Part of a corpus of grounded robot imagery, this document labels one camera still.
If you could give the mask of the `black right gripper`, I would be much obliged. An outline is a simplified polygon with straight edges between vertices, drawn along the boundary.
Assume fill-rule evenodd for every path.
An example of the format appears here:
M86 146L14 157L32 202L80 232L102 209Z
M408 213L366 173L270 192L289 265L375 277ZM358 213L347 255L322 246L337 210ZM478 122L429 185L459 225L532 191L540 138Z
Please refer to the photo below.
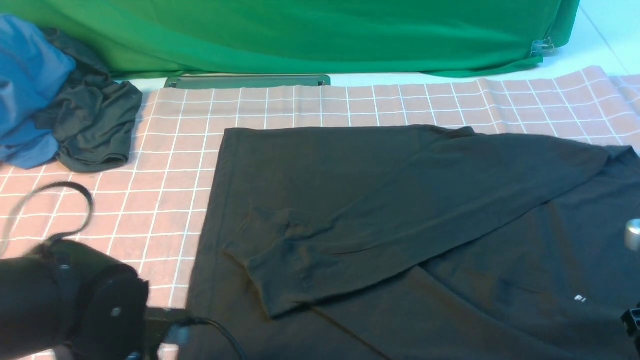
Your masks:
M621 316L626 334L633 340L636 351L640 351L640 308L628 309Z

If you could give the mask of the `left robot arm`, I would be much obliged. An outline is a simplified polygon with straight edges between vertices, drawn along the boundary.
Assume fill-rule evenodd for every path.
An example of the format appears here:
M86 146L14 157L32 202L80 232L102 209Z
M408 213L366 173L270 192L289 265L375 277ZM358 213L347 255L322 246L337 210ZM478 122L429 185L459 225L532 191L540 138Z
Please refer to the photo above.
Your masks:
M39 244L3 259L3 360L62 348L72 360L125 360L144 351L149 283L85 244Z

